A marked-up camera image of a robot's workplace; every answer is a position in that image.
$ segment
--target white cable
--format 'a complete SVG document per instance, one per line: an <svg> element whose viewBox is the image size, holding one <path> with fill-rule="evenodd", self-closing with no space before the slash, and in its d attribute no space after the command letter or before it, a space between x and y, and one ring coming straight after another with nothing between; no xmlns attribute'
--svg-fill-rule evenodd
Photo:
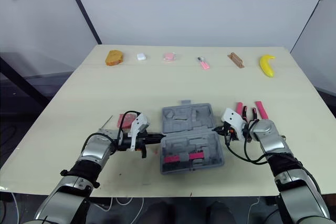
<svg viewBox="0 0 336 224"><path fill-rule="evenodd" d="M129 203L131 203L133 198L130 198L130 201L126 202L126 203L121 203L118 198L115 198L116 202L120 205L120 206L127 206Z"/></svg>
<svg viewBox="0 0 336 224"><path fill-rule="evenodd" d="M100 208L101 210L103 210L104 212L108 212L108 211L110 211L111 208L112 208L112 202L113 202L113 198L111 198L111 203L110 203L110 206L109 206L108 209L105 209L105 208L103 208L102 206L99 206L98 204L94 204L94 205L95 205L96 207Z"/></svg>
<svg viewBox="0 0 336 224"><path fill-rule="evenodd" d="M137 217L138 217L139 214L141 213L141 210L142 210L142 208L143 208L143 203L144 203L144 198L142 198L142 204L141 204L140 210L139 210L138 214L136 215L136 217L134 218L134 220L131 222L131 224L133 224L133 222L135 222L135 220L137 219Z"/></svg>
<svg viewBox="0 0 336 224"><path fill-rule="evenodd" d="M255 206L255 205L259 204L259 201L260 201L260 197L258 197L257 202L251 204L250 208L248 209L247 222L246 222L247 224L248 224L248 220L249 220L249 218L250 218L250 212L251 212L251 208L252 208L252 206Z"/></svg>
<svg viewBox="0 0 336 224"><path fill-rule="evenodd" d="M13 193L12 194L12 197L14 199L14 203L15 203L15 207L16 207L16 216L17 216L17 224L19 224L20 222L20 216L19 216L19 207L17 206L17 201L16 201L16 198L15 198L15 195Z"/></svg>

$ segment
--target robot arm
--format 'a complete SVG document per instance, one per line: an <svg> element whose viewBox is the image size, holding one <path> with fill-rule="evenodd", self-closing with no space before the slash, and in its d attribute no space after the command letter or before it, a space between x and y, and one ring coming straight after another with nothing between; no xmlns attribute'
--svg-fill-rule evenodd
<svg viewBox="0 0 336 224"><path fill-rule="evenodd" d="M240 141L251 138L260 143L280 192L277 204L284 223L334 223L329 219L317 183L313 182L312 175L294 157L274 122L260 120L247 124L231 109L225 111L222 121L235 130Z"/></svg>
<svg viewBox="0 0 336 224"><path fill-rule="evenodd" d="M117 150L141 150L145 157L146 144L160 143L164 135L149 134L145 130L149 126L147 118L139 114L132 124L130 136L118 131L99 129L91 134L84 143L81 154L75 165L63 170L63 178L56 188L41 204L33 221L27 224L83 224L86 221L90 206L89 196L94 188L100 185L97 178L104 168L110 155Z"/></svg>

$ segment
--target floor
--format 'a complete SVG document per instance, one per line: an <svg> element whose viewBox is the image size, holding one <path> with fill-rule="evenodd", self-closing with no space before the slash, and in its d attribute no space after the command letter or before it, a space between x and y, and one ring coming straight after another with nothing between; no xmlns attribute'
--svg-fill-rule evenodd
<svg viewBox="0 0 336 224"><path fill-rule="evenodd" d="M61 86L61 82L65 81L66 77L56 78L54 84L39 85L39 80L34 83L37 88L40 88L44 95L52 97ZM1 148L0 148L0 167L5 163L13 149L21 141L28 129L32 126L42 108L30 97L18 90L10 82L1 82ZM321 97L325 100L332 113L336 116L336 98L320 92ZM46 196L15 194L20 223L32 220L38 206L43 202ZM331 200L330 206L334 206L336 200L335 195L329 196ZM144 198L144 206L141 211L146 211L147 207L153 203L165 201L172 204L176 211L176 224L179 223L205 223L205 209L215 201L225 203L233 213L236 222L246 223L249 207L251 204L258 201L258 197L190 197L190 198ZM108 208L110 198L92 198L91 202L96 202ZM137 215L142 203L142 198L133 199L127 206L119 205L116 200L113 200L112 208L108 212L102 211L100 208L91 204L87 222L89 224L108 224L108 223L131 223ZM266 204L265 197L260 197L260 201L255 206L252 206L250 212L249 224L262 223L263 220L277 206L269 206ZM16 223L16 208L13 202L13 197L9 193L0 194L0 224ZM267 223L282 223L279 212L276 212Z"/></svg>

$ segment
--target beige tabletop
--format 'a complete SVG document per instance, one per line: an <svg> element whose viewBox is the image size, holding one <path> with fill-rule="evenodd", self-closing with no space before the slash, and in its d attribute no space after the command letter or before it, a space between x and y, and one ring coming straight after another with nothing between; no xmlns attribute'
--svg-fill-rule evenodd
<svg viewBox="0 0 336 224"><path fill-rule="evenodd" d="M106 66L111 49L124 53L124 62ZM143 52L147 60L137 61ZM175 52L176 61L163 54ZM238 54L245 68L227 57ZM260 56L276 56L275 76L261 71ZM203 70L196 57L203 56L210 69ZM294 155L318 181L322 193L336 193L336 119L305 74L282 47L152 47L98 45L58 91L0 171L0 190L49 194L70 169L86 137L113 115L107 129L117 128L120 113L137 110L150 119L149 132L161 131L161 109L181 100L210 103L217 125L225 108L236 102L248 105L260 100ZM243 145L232 149L243 153ZM185 174L160 174L159 145L140 152L117 152L98 178L97 197L257 196L276 195L268 165L256 166L234 157L224 148L225 164L219 168ZM256 142L248 145L251 157L261 155Z"/></svg>

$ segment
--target gray plastic tool case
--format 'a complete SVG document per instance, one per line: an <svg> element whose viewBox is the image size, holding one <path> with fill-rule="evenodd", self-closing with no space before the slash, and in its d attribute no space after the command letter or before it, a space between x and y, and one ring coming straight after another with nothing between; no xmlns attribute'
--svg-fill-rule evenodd
<svg viewBox="0 0 336 224"><path fill-rule="evenodd" d="M211 105L190 101L182 104L162 109L162 132L166 137L161 139L161 173L222 166L223 150L217 133L212 131L215 120Z"/></svg>

